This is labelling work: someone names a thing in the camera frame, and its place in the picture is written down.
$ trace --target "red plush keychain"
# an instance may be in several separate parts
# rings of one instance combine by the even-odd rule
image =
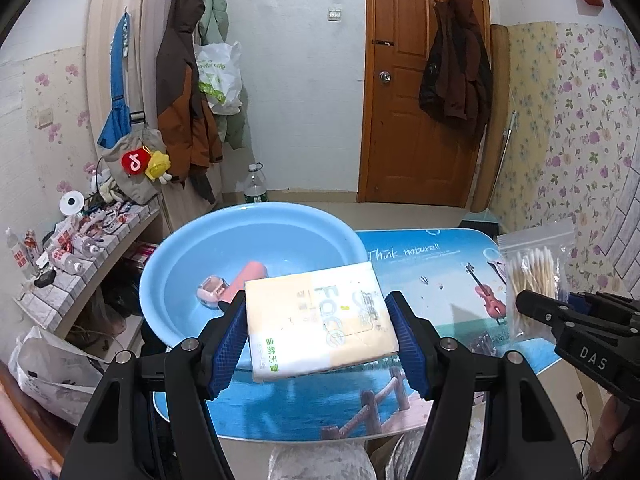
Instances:
[[[120,163],[124,168],[125,173],[130,175],[137,175],[146,170],[146,167],[151,160],[151,152],[143,146],[132,152],[127,152],[122,156]]]

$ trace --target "jacket hood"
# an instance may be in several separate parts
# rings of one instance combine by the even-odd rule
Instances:
[[[449,0],[449,6],[455,13],[456,21],[463,27],[478,24],[474,14],[474,0]]]
[[[171,0],[166,25],[176,32],[193,34],[203,13],[202,0]]]

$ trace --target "bag of cotton swabs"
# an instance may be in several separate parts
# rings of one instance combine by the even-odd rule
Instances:
[[[518,312],[517,295],[532,290],[566,302],[569,286],[564,265],[575,245],[574,222],[565,218],[498,236],[507,274],[507,320],[514,341],[542,337],[555,343],[551,328]]]

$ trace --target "wooden door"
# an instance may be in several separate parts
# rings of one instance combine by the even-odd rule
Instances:
[[[360,198],[464,207],[479,139],[433,121],[418,106],[422,72],[438,28],[433,1],[367,3],[365,106],[371,111],[368,128],[365,110]],[[488,0],[474,0],[474,12],[488,38]],[[383,72],[388,82],[381,79]]]

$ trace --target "floral wallpaper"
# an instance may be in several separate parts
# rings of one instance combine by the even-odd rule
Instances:
[[[625,292],[598,243],[631,166],[638,137],[625,30],[559,23],[556,113],[530,224],[571,216],[573,290]]]
[[[84,79],[84,47],[66,48],[24,63],[24,105],[34,170],[53,211],[62,194],[89,191],[97,162]],[[53,123],[38,127],[38,114],[51,108]]]
[[[603,25],[509,29],[519,128],[491,210],[507,230],[571,216],[571,288],[628,294],[638,283],[640,295],[638,46],[626,30]],[[551,88],[536,81],[541,67]]]
[[[490,210],[508,231],[524,229],[545,161],[556,104],[556,24],[508,27],[511,50],[510,88],[516,128],[496,181]]]

